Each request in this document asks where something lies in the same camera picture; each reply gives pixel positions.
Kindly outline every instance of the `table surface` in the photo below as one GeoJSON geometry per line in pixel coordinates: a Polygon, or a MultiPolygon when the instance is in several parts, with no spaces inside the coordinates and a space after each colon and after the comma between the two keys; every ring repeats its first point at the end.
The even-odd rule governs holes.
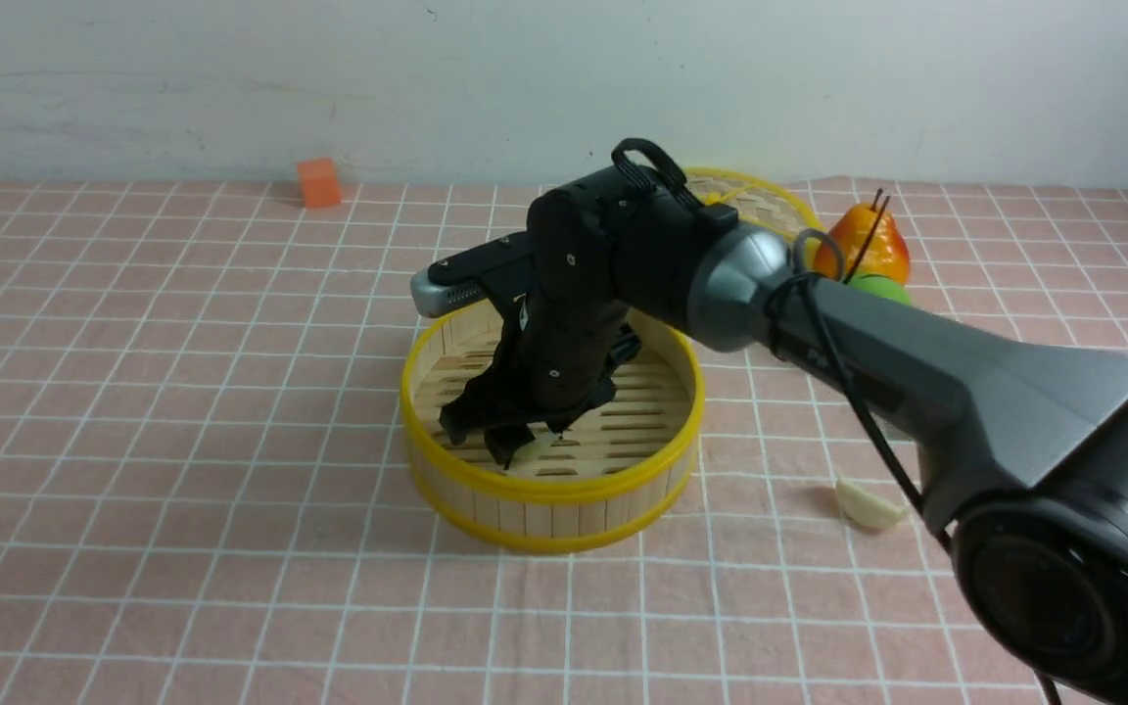
{"type": "MultiPolygon", "coordinates": [[[[792,184],[827,224],[879,186],[918,307],[1128,352],[1128,192],[792,184]]],[[[537,194],[0,183],[0,702],[1042,702],[920,528],[840,521],[837,473],[895,483],[766,352],[699,352],[702,468],[640,536],[527,558],[422,503],[408,277],[537,194]]]]}

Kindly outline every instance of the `steamer slats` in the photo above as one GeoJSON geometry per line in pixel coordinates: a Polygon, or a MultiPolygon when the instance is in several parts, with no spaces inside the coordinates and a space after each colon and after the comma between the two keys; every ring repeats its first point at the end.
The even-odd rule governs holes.
{"type": "MultiPolygon", "coordinates": [[[[451,317],[421,347],[416,367],[408,374],[411,412],[420,420],[426,437],[451,458],[473,465],[478,477],[481,473],[490,473],[538,483],[541,487],[558,487],[567,494],[569,486],[576,482],[617,482],[622,473],[634,467],[645,472],[646,459],[670,444],[686,426],[693,409],[695,367],[664,326],[636,314],[631,324],[643,338],[643,350],[614,376],[617,396],[600,409],[583,415],[538,458],[515,461],[509,469],[496,467],[481,433],[451,448],[438,423],[440,407],[490,364],[501,321],[487,302],[451,317]]],[[[545,426],[534,430],[546,433],[545,426]]],[[[448,464],[443,472],[417,447],[408,448],[408,459],[429,493],[456,517],[495,536],[549,545],[626,530],[631,522],[641,521],[655,509],[662,510],[668,495],[694,468],[697,452],[697,438],[693,438],[684,455],[668,459],[643,481],[585,501],[519,501],[514,495],[488,493],[479,482],[461,482],[457,477],[470,476],[473,468],[448,464]]]]}

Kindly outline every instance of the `black cable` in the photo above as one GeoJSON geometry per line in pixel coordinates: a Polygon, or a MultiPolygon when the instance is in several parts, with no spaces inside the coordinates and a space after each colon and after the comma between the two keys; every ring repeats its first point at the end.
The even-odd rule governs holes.
{"type": "Polygon", "coordinates": [[[1039,687],[1042,687],[1042,698],[1047,705],[1060,705],[1060,693],[1056,691],[1056,681],[1042,673],[1036,673],[1039,687]]]}
{"type": "MultiPolygon", "coordinates": [[[[881,190],[878,190],[878,197],[881,197],[881,190]]],[[[869,228],[869,235],[864,237],[864,244],[860,246],[856,259],[854,263],[851,263],[851,268],[847,270],[846,276],[843,276],[843,284],[851,284],[852,277],[855,277],[856,272],[860,272],[860,263],[864,259],[864,255],[869,254],[869,247],[872,246],[873,238],[878,236],[878,229],[881,229],[881,219],[883,214],[887,214],[887,204],[890,204],[890,196],[887,196],[887,201],[883,202],[881,209],[878,209],[878,218],[873,220],[873,227],[869,228]]]]}
{"type": "MultiPolygon", "coordinates": [[[[837,241],[834,238],[825,235],[820,231],[814,231],[814,229],[807,229],[797,238],[795,238],[795,244],[791,247],[791,276],[787,277],[782,284],[774,290],[769,296],[769,308],[770,318],[776,320],[778,308],[783,306],[784,301],[788,298],[791,291],[797,290],[797,294],[803,300],[803,308],[807,309],[807,315],[809,316],[809,321],[811,323],[816,335],[820,340],[820,349],[823,350],[825,356],[827,356],[829,365],[834,368],[835,373],[838,376],[838,387],[843,388],[843,396],[847,398],[847,403],[851,405],[851,409],[856,414],[856,418],[860,420],[860,425],[864,428],[864,432],[869,434],[869,441],[872,442],[873,447],[876,448],[878,455],[881,456],[882,461],[885,461],[887,468],[890,470],[891,476],[895,476],[895,482],[899,483],[899,487],[904,491],[904,495],[908,496],[909,504],[916,510],[917,515],[922,514],[922,506],[924,500],[920,491],[917,491],[917,486],[913,485],[911,478],[908,476],[908,470],[904,469],[904,464],[900,464],[899,458],[891,450],[890,442],[887,442],[887,437],[881,432],[881,428],[878,425],[878,421],[873,418],[872,411],[869,409],[869,404],[861,396],[858,389],[856,389],[855,380],[852,379],[851,371],[847,369],[845,362],[843,362],[843,356],[838,352],[837,344],[835,344],[834,336],[829,335],[829,326],[825,321],[825,316],[820,315],[820,309],[816,305],[816,280],[828,279],[820,272],[814,272],[807,270],[805,263],[803,263],[803,246],[809,240],[820,241],[820,246],[829,247],[837,255],[837,259],[843,262],[841,247],[838,247],[837,241]]],[[[776,325],[772,326],[772,329],[776,331],[776,325]]],[[[774,349],[774,353],[777,352],[776,338],[770,340],[770,347],[774,349]]],[[[935,540],[938,541],[944,550],[952,549],[952,539],[948,537],[945,531],[940,531],[935,535],[935,540]]],[[[1060,695],[1056,689],[1056,681],[1051,678],[1046,677],[1042,673],[1036,673],[1039,682],[1039,687],[1042,688],[1042,696],[1047,699],[1047,705],[1061,705],[1060,695]]]]}

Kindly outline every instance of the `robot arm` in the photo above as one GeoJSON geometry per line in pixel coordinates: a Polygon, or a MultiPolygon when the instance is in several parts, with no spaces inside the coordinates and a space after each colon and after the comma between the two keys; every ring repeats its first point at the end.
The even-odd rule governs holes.
{"type": "Polygon", "coordinates": [[[613,370],[638,352],[631,308],[716,352],[766,347],[846,396],[998,642],[1128,704],[1128,358],[985,333],[797,259],[690,196],[661,149],[624,140],[611,167],[539,196],[525,231],[413,279],[423,316],[488,299],[504,317],[492,365],[442,426],[455,442],[484,433],[504,464],[528,424],[564,432],[613,398],[613,370]],[[920,490],[873,416],[917,442],[920,490]]]}

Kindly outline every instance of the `white wall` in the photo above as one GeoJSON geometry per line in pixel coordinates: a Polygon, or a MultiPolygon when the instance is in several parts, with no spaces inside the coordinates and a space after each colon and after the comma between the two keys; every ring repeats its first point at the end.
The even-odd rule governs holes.
{"type": "Polygon", "coordinates": [[[0,0],[0,178],[555,180],[627,135],[1128,186],[1128,0],[0,0]]]}

